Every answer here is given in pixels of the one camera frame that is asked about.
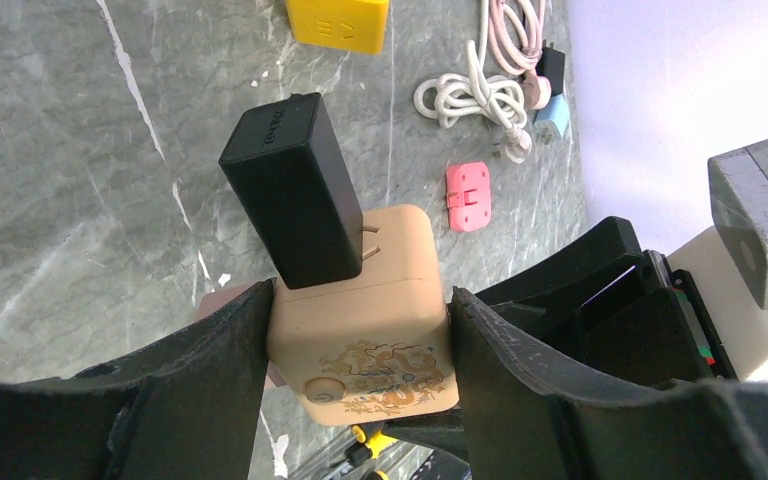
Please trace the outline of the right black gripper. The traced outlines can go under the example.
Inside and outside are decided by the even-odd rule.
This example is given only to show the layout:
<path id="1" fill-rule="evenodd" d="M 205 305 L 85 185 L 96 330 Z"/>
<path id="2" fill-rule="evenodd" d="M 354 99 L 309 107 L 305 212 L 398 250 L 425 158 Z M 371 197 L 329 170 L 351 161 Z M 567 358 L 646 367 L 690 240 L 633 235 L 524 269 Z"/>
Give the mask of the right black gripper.
<path id="1" fill-rule="evenodd" d="M 672 269 L 657 251 L 642 256 L 631 222 L 620 217 L 603 219 L 477 297 L 540 339 L 581 306 L 576 321 L 583 362 L 639 385 L 737 378 L 690 272 Z"/>

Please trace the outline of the black plug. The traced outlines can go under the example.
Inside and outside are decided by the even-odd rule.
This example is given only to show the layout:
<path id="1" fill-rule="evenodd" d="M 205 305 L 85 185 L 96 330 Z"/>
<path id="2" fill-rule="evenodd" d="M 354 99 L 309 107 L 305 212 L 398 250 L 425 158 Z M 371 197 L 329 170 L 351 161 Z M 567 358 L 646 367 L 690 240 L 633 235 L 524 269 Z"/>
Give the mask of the black plug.
<path id="1" fill-rule="evenodd" d="M 555 49 L 553 44 L 544 45 L 541 58 L 536 65 L 536 73 L 549 81 L 552 96 L 561 95 L 564 92 L 565 68 L 566 54 Z"/>

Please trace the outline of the beige wooden cube socket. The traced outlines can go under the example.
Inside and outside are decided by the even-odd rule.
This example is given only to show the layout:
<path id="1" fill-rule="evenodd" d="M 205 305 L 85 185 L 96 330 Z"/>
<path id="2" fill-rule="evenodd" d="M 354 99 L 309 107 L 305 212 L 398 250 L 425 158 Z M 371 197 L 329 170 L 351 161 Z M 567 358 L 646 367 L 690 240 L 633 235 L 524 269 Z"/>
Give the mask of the beige wooden cube socket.
<path id="1" fill-rule="evenodd" d="M 266 351 L 321 425 L 454 407 L 450 322 L 426 212 L 365 212 L 362 271 L 352 279 L 302 289 L 277 281 Z"/>

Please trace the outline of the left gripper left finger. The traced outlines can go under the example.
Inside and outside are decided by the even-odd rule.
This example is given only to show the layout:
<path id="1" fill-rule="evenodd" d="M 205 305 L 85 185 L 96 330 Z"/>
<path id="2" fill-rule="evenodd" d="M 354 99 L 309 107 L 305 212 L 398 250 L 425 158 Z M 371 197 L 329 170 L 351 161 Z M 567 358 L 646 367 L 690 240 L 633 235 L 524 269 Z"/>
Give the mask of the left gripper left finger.
<path id="1" fill-rule="evenodd" d="M 274 284 L 67 378 L 0 383 L 0 479 L 244 479 Z"/>

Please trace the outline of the yellow cube socket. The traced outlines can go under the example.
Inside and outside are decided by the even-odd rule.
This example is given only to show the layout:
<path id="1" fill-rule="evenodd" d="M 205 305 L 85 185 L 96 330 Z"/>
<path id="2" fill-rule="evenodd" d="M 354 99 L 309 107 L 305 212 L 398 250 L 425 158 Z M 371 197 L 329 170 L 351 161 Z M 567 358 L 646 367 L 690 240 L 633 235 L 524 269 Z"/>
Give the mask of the yellow cube socket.
<path id="1" fill-rule="evenodd" d="M 364 54 L 382 51 L 388 0 L 286 0 L 285 6 L 300 43 Z"/>

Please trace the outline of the pink cube socket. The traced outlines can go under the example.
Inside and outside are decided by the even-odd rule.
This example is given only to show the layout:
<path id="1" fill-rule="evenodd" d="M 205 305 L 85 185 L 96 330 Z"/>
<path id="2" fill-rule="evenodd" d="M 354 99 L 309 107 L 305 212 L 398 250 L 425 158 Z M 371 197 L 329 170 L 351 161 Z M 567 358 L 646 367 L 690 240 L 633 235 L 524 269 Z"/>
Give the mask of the pink cube socket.
<path id="1" fill-rule="evenodd" d="M 451 165 L 446 169 L 445 177 L 449 227 L 457 232 L 486 227 L 492 212 L 487 165 L 483 162 Z"/>

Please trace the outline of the black adapter with cable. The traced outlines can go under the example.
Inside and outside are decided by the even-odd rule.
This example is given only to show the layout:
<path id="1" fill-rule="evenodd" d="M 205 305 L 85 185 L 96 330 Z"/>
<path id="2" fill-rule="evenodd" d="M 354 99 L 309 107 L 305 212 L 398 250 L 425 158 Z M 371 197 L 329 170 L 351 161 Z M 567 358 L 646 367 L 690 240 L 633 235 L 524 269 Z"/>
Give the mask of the black adapter with cable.
<path id="1" fill-rule="evenodd" d="M 218 164 L 288 288 L 361 273 L 363 213 L 320 93 L 244 112 Z"/>

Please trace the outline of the blue usb charger plug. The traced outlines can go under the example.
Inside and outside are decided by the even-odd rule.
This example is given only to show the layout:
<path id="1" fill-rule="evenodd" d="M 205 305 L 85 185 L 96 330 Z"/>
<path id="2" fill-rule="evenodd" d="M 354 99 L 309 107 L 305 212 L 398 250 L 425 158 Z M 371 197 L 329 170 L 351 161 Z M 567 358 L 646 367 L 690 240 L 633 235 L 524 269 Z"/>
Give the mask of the blue usb charger plug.
<path id="1" fill-rule="evenodd" d="M 535 143 L 549 144 L 563 139 L 570 124 L 570 108 L 564 94 L 552 96 L 546 106 L 537 111 L 533 122 Z"/>

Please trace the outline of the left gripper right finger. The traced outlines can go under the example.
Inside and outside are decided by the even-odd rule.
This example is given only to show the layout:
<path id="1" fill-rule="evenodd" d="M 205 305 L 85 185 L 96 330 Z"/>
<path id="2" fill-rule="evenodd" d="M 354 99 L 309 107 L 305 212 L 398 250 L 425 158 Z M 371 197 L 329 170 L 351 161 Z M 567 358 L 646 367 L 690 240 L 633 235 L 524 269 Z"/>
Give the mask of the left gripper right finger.
<path id="1" fill-rule="evenodd" d="M 463 288 L 451 327 L 476 479 L 768 479 L 768 383 L 640 386 L 564 355 Z"/>

